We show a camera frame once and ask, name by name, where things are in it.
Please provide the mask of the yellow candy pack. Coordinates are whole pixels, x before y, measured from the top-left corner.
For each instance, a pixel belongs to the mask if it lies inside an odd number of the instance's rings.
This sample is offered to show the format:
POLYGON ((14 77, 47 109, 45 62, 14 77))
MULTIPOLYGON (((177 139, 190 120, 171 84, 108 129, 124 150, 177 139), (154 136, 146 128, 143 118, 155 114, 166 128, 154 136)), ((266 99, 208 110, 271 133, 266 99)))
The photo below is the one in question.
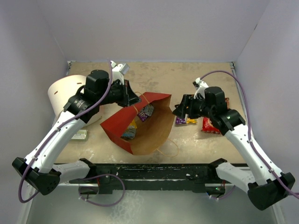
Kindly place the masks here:
POLYGON ((187 118, 185 122, 187 124, 197 124, 197 120, 196 119, 191 119, 191 118, 187 118))

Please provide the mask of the red cookie snack bag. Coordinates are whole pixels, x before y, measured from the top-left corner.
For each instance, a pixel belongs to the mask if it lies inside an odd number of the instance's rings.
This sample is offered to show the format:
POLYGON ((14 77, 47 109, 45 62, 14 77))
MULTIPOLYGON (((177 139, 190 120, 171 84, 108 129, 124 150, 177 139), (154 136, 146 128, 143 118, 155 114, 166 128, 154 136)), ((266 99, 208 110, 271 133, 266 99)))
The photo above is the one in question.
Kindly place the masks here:
MULTIPOLYGON (((226 105, 227 105, 227 109, 224 110, 224 112, 226 112, 228 109, 230 109, 229 108, 229 104, 230 104, 229 101, 230 101, 230 98, 225 97, 225 102, 226 102, 226 105)), ((210 118, 208 118, 208 117, 203 118, 201 131, 204 132, 204 133, 221 134, 220 130, 213 126, 210 118)))

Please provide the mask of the red paper bag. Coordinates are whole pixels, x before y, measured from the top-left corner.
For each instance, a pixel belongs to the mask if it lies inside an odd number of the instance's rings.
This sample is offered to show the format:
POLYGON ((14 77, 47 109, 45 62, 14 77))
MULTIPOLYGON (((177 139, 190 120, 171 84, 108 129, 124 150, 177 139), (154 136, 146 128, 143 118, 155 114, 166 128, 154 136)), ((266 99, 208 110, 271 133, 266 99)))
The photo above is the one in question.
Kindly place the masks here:
POLYGON ((168 139, 175 115, 170 109, 171 94, 145 92, 140 96, 141 102, 120 109, 101 123, 101 127, 109 139, 132 155, 149 155, 159 149, 168 139), (148 104, 153 105, 153 114, 145 121, 138 118, 137 113, 148 104), (136 122, 136 134, 133 139, 124 139, 132 121, 136 122))

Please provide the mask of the small white green box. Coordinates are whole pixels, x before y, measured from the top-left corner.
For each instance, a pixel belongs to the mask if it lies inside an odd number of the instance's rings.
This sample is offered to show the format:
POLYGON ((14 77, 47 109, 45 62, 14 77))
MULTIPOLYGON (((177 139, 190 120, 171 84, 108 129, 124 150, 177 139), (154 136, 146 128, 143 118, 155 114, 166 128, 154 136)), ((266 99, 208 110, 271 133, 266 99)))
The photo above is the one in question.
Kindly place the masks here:
POLYGON ((71 140, 78 140, 78 141, 86 141, 87 139, 88 139, 88 131, 87 130, 79 130, 71 138, 71 140))

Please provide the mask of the white blue snack wrapper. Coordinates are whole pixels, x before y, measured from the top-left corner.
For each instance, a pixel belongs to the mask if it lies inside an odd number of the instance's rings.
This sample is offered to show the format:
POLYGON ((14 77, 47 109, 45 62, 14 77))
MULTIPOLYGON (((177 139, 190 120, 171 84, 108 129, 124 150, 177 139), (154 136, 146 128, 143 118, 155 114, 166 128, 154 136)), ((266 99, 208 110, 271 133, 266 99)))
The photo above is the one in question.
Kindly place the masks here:
POLYGON ((129 128, 126 129, 125 132, 121 135, 122 138, 124 139, 134 139, 136 135, 136 129, 135 128, 129 128))

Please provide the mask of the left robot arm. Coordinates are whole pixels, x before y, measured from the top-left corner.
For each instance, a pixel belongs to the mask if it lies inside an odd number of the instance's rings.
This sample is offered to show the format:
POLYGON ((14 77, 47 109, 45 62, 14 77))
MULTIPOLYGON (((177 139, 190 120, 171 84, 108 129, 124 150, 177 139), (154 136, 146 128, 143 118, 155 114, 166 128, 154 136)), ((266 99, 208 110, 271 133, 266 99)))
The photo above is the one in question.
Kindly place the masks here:
POLYGON ((68 99, 40 144, 25 158, 17 157, 13 161, 12 166, 21 176, 21 182, 47 195, 62 182, 82 179, 91 183, 95 180, 95 166, 87 159, 62 165, 55 165, 55 161, 75 133, 99 112, 101 105, 116 103, 128 107, 141 101, 124 75, 124 71, 116 68, 111 75, 104 70, 91 71, 85 84, 68 99))

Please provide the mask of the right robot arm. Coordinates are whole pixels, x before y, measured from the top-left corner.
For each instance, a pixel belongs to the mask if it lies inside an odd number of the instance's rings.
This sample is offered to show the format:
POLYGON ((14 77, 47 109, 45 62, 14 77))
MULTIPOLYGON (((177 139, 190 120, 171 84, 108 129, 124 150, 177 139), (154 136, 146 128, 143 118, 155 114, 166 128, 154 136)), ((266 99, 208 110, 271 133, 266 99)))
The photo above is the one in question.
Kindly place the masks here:
POLYGON ((225 180, 247 193, 251 203, 265 210, 290 194, 295 178, 284 173, 264 153, 256 141, 250 138, 249 127, 234 109, 229 109, 225 93, 220 87, 208 87, 204 96, 185 94, 173 114, 179 118, 209 118, 212 125, 238 150, 250 168, 247 173, 225 159, 210 163, 208 179, 212 182, 225 180))

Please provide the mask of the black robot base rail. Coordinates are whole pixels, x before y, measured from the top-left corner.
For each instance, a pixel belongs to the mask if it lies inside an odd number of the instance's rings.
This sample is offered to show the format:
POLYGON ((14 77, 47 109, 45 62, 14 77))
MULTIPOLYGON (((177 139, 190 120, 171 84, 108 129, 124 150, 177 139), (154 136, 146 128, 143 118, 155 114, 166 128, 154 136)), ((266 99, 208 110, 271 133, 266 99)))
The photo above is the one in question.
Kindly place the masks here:
POLYGON ((88 180, 71 184, 99 187, 98 193, 114 190, 191 191, 225 193, 230 182, 220 179, 208 164, 105 164, 98 163, 88 180))

